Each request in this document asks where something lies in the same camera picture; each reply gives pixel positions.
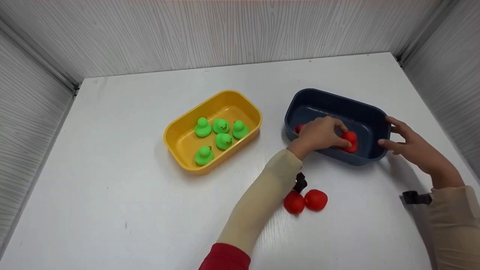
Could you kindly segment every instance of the left hand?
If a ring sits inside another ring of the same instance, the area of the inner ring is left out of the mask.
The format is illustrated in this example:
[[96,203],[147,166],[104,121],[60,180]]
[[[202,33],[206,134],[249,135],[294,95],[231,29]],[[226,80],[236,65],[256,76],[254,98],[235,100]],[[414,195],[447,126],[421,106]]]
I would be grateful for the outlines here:
[[335,134],[335,128],[339,128],[342,132],[348,130],[341,120],[330,116],[310,121],[302,127],[299,138],[294,140],[287,149],[302,160],[308,153],[318,149],[351,146],[349,141]]

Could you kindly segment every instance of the red sleeve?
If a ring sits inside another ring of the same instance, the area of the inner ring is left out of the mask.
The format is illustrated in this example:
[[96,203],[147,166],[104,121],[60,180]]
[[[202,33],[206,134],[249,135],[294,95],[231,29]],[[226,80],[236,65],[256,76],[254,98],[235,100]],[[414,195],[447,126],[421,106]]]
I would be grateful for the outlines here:
[[216,243],[199,270],[248,270],[250,257],[238,247]]

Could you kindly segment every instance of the yellow plastic tray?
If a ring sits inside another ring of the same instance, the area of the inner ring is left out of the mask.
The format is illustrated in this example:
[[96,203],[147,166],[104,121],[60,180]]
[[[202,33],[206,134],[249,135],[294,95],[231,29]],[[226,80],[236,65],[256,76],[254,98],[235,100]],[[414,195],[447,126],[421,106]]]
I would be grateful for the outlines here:
[[[233,145],[223,151],[216,147],[213,132],[199,138],[194,131],[197,120],[206,117],[210,124],[215,118],[223,118],[230,124],[229,134],[232,134],[233,122],[242,120],[250,132],[241,140],[233,139]],[[202,104],[191,109],[170,123],[163,133],[163,141],[168,150],[182,168],[196,175],[206,174],[220,163],[235,154],[240,148],[251,142],[260,132],[262,114],[244,95],[234,90],[225,90],[207,99]],[[212,147],[215,158],[204,166],[195,163],[195,153],[201,146]]]

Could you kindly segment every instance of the green rubber duck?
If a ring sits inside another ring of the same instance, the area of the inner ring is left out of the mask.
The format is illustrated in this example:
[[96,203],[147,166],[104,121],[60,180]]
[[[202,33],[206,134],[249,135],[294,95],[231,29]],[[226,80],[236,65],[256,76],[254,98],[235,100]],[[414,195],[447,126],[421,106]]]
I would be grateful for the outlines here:
[[195,126],[195,134],[199,137],[207,137],[212,132],[212,126],[205,117],[200,117]]
[[249,132],[248,127],[243,123],[243,121],[236,120],[235,122],[233,122],[232,134],[237,140],[240,140],[243,137],[245,137],[245,135],[247,135],[248,132]]
[[225,119],[215,118],[215,120],[213,120],[213,131],[217,134],[228,133],[230,131],[230,125]]
[[233,145],[233,138],[230,134],[219,133],[216,135],[215,144],[222,150],[227,150]]
[[202,146],[195,154],[195,163],[204,166],[213,160],[213,151],[211,146]]

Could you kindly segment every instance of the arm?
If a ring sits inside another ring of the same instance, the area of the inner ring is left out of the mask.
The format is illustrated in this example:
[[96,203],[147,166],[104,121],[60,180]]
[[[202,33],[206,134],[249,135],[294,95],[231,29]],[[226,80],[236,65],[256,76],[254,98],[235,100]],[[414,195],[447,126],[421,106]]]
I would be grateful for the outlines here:
[[[200,267],[201,270],[248,268],[253,246],[270,217],[295,185],[296,175],[302,168],[301,161],[316,149],[350,145],[348,141],[335,135],[335,127],[347,129],[338,119],[317,118],[304,125],[299,138],[294,140],[287,149],[276,153],[267,162],[264,170],[235,205],[217,243]],[[238,251],[233,255],[216,251],[219,246],[236,247],[242,251],[243,255]],[[232,260],[229,261],[226,258],[235,257],[234,261],[238,262],[238,258],[245,258],[245,256],[248,260],[243,260],[242,264],[235,263],[237,268],[226,264],[232,263]]]
[[458,170],[405,123],[387,117],[392,132],[405,143],[380,140],[432,178],[432,203],[427,206],[438,270],[480,269],[480,208],[475,193]]

